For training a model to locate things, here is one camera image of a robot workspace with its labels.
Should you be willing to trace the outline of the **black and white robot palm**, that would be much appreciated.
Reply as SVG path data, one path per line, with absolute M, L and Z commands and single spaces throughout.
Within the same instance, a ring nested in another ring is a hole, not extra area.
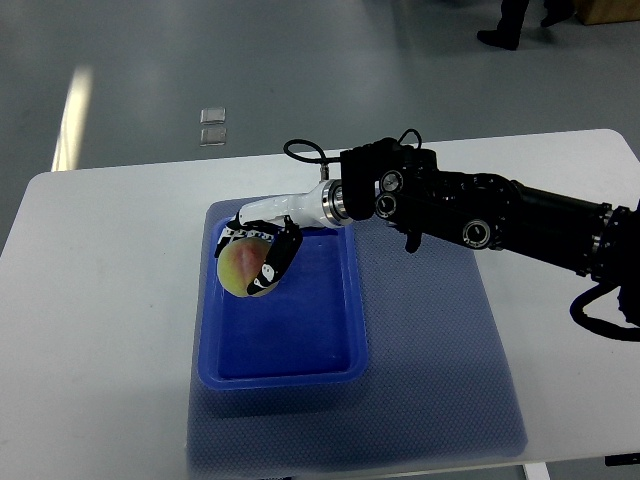
M 346 226 L 342 181 L 326 180 L 303 194 L 268 197 L 245 204 L 234 218 L 234 228 L 226 226 L 218 239 L 218 258 L 233 240 L 260 238 L 272 241 L 258 276 L 249 284 L 250 295 L 266 293 L 286 273 L 298 252 L 301 229 Z

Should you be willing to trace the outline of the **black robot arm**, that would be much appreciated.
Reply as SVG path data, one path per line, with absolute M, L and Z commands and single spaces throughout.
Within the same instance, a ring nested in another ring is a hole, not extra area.
M 304 228 L 339 228 L 378 216 L 415 252 L 428 234 L 471 249 L 506 249 L 590 276 L 596 295 L 618 289 L 627 316 L 639 310 L 639 214 L 627 207 L 526 187 L 489 173 L 438 168 L 429 149 L 384 138 L 336 157 L 338 180 L 304 195 L 247 204 L 230 220 L 217 247 L 256 236 L 271 248 L 250 284 L 257 293 L 291 264 Z

